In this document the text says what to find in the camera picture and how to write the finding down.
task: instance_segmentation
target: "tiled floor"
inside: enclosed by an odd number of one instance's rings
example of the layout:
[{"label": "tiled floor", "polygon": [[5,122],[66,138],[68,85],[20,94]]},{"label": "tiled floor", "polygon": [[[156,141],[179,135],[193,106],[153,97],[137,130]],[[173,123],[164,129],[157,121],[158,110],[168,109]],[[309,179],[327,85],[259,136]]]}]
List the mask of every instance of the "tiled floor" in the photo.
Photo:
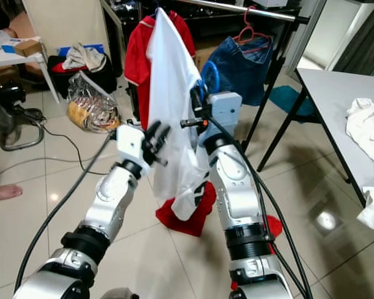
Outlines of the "tiled floor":
[{"label": "tiled floor", "polygon": [[[277,84],[299,88],[286,76]],[[124,89],[120,88],[116,96],[129,118],[131,109]],[[29,94],[27,106],[42,108],[47,127],[75,140],[83,159],[91,158],[105,138],[79,130],[65,115],[66,103],[56,105],[49,92]],[[255,107],[243,107],[236,137],[242,139],[247,134],[256,111]],[[285,116],[275,105],[267,104],[247,151],[253,166],[258,165]],[[34,133],[34,128],[25,128],[22,139]],[[15,153],[0,150],[0,172],[41,157],[77,158],[63,138],[46,135],[44,142],[33,148]],[[117,151],[111,145],[94,170],[105,172],[116,160]],[[21,197],[0,202],[0,299],[11,297],[28,243],[80,173],[77,163],[41,159],[0,175],[0,185],[18,183],[24,189]],[[361,207],[343,180],[345,174],[321,126],[293,123],[261,175],[283,210],[314,298],[374,298],[374,233],[356,220]],[[87,175],[60,210],[36,247],[26,275],[60,246],[61,236],[73,230],[85,215],[99,178]],[[158,204],[150,180],[152,176],[140,181],[123,228],[100,265],[91,297],[99,298],[110,288],[129,287],[141,298],[228,298],[228,252],[217,212],[207,217],[201,238],[169,231],[154,216]],[[268,211],[274,214],[269,204]],[[321,227],[321,217],[333,218],[335,227]],[[297,273],[284,234],[277,244]],[[298,295],[296,287],[291,285],[291,290]]]}]

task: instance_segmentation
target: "printed design on shirt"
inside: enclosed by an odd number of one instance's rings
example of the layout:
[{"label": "printed design on shirt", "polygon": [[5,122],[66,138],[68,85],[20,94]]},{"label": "printed design on shirt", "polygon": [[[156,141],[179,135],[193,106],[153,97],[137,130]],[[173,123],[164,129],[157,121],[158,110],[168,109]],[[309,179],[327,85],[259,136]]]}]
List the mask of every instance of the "printed design on shirt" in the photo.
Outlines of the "printed design on shirt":
[{"label": "printed design on shirt", "polygon": [[207,178],[209,177],[209,172],[205,174],[204,181],[200,184],[194,191],[194,200],[195,200],[195,207],[197,207],[202,200],[203,194],[205,192],[205,186],[207,183]]}]

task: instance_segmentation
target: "red hanger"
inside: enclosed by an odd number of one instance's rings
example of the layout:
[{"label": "red hanger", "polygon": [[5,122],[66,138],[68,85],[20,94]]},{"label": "red hanger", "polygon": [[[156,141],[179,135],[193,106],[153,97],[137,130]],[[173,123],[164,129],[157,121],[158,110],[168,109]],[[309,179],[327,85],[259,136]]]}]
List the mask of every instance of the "red hanger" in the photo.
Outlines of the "red hanger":
[{"label": "red hanger", "polygon": [[[256,6],[253,6],[253,5],[249,6],[248,9],[245,11],[245,14],[243,15],[243,21],[245,22],[246,27],[242,29],[242,31],[239,33],[238,36],[233,37],[233,40],[235,40],[238,44],[245,44],[247,42],[251,42],[256,36],[262,36],[262,37],[267,38],[268,43],[267,43],[267,45],[265,45],[263,47],[258,47],[257,49],[247,50],[247,51],[244,51],[243,53],[256,52],[256,51],[259,51],[261,49],[266,49],[266,48],[269,47],[270,42],[271,42],[271,38],[269,36],[267,36],[266,34],[263,34],[263,33],[255,32],[253,30],[253,28],[250,26],[250,23],[248,22],[248,20],[246,20],[246,17],[248,15],[248,11],[250,9],[256,9]],[[241,40],[242,34],[245,31],[250,31],[251,32],[251,37],[249,39]]]}]

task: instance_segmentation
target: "metal rod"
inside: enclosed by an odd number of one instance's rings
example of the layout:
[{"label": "metal rod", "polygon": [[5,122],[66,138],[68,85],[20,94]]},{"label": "metal rod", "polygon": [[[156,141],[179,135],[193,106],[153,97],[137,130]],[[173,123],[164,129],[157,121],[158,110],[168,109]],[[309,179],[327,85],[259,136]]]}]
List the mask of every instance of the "metal rod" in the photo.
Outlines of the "metal rod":
[{"label": "metal rod", "polygon": [[[248,10],[248,8],[246,7],[219,3],[219,2],[210,2],[210,1],[205,1],[205,0],[176,0],[176,1],[196,4],[196,5],[201,5],[201,6],[208,6],[208,7],[217,8],[217,9],[224,9],[226,11],[245,12]],[[288,22],[294,22],[296,20],[295,16],[290,16],[288,14],[277,14],[276,12],[259,11],[257,9],[249,9],[248,14],[255,14],[257,16],[263,16],[263,17],[271,17],[273,19],[279,19],[279,20],[288,21]]]}]

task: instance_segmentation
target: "white table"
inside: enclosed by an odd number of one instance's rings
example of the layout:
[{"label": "white table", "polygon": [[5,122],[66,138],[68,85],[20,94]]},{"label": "white table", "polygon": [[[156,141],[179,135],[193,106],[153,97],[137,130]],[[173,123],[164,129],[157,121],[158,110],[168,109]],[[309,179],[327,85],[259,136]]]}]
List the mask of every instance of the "white table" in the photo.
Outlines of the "white table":
[{"label": "white table", "polygon": [[14,65],[14,64],[25,64],[27,62],[37,62],[40,69],[42,70],[45,81],[47,82],[50,91],[54,97],[54,100],[59,104],[60,100],[58,98],[57,91],[51,81],[49,72],[47,71],[47,64],[45,63],[44,57],[41,53],[35,53],[28,57],[23,57],[14,53],[5,53],[2,49],[0,50],[0,67],[4,65]]},{"label": "white table", "polygon": [[365,207],[362,187],[374,186],[374,162],[346,135],[345,128],[347,110],[355,98],[370,98],[374,103],[374,77],[309,69],[298,69],[297,75],[303,85],[302,92],[261,160],[258,171],[265,166],[290,122],[297,120],[296,112],[308,94],[317,109],[318,122],[324,127],[354,191]]}]

